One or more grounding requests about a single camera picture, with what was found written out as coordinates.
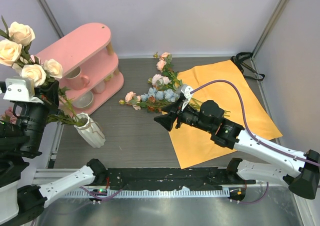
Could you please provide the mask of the peach rose flower stem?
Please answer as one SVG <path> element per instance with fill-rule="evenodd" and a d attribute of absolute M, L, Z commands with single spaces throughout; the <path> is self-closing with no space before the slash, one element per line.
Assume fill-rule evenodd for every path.
<path fill-rule="evenodd" d="M 37 88 L 46 87 L 63 76 L 62 65 L 54 59 L 41 62 L 40 58 L 29 53 L 32 41 L 36 36 L 29 25 L 12 22 L 7 25 L 1 17 L 5 30 L 0 35 L 4 39 L 0 42 L 0 62 L 16 71 L 16 73 L 33 82 L 35 93 Z M 47 123 L 60 122 L 64 125 L 78 125 L 72 100 L 67 97 L 69 88 L 59 86 L 59 105 L 61 109 L 56 114 L 49 114 Z"/>

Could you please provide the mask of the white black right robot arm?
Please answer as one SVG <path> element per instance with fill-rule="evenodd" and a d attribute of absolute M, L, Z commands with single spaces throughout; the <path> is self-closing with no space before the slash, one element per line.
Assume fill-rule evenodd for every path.
<path fill-rule="evenodd" d="M 226 179 L 233 184 L 240 180 L 257 180 L 279 184 L 292 193 L 309 200 L 316 197 L 320 182 L 320 154 L 292 150 L 265 140 L 242 125 L 224 117 L 224 110 L 212 100 L 203 103 L 199 111 L 184 103 L 184 97 L 165 107 L 164 115 L 154 120 L 167 131 L 186 124 L 211 135 L 218 146 L 234 149 L 264 160 L 257 164 L 232 159 L 226 170 Z"/>

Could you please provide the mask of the orange yellow wrapping paper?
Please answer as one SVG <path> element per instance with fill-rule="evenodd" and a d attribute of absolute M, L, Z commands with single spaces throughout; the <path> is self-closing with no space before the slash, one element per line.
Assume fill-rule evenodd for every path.
<path fill-rule="evenodd" d="M 178 79 L 193 89 L 210 81 L 217 81 L 197 91 L 193 97 L 203 103 L 213 100 L 221 109 L 229 112 L 216 131 L 219 136 L 235 137 L 240 128 L 248 125 L 252 133 L 266 140 L 282 137 L 282 133 L 231 60 L 181 70 Z M 182 169 L 235 152 L 234 149 L 217 145 L 212 140 L 211 133 L 187 124 L 182 124 L 178 129 L 173 127 L 169 135 Z"/>

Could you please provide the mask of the large peach peony stem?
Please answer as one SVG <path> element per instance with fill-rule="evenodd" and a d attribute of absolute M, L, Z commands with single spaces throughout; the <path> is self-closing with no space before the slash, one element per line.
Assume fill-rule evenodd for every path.
<path fill-rule="evenodd" d="M 156 68 L 159 73 L 150 78 L 148 83 L 157 90 L 172 89 L 179 96 L 178 88 L 183 85 L 183 82 L 178 79 L 178 73 L 173 70 L 172 55 L 165 52 L 161 55 L 156 53 L 153 57 L 157 59 Z"/>

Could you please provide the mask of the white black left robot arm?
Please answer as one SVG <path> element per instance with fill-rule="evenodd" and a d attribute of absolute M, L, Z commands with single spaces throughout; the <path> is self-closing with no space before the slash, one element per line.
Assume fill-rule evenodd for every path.
<path fill-rule="evenodd" d="M 30 165 L 24 159 L 41 155 L 43 133 L 50 116 L 61 116 L 59 82 L 36 89 L 27 78 L 7 78 L 0 83 L 3 99 L 21 108 L 15 124 L 0 122 L 0 224 L 21 226 L 42 214 L 45 208 L 67 193 L 86 185 L 102 185 L 107 170 L 98 159 L 73 173 L 42 185 L 19 187 L 23 171 Z"/>

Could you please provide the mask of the mauve rose flower stem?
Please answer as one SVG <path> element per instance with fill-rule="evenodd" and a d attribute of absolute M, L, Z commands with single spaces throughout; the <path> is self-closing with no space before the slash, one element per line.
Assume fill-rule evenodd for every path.
<path fill-rule="evenodd" d="M 9 107 L 3 114 L 1 114 L 0 119 L 15 125 L 20 115 L 19 113 L 14 114 L 13 111 L 13 107 Z"/>

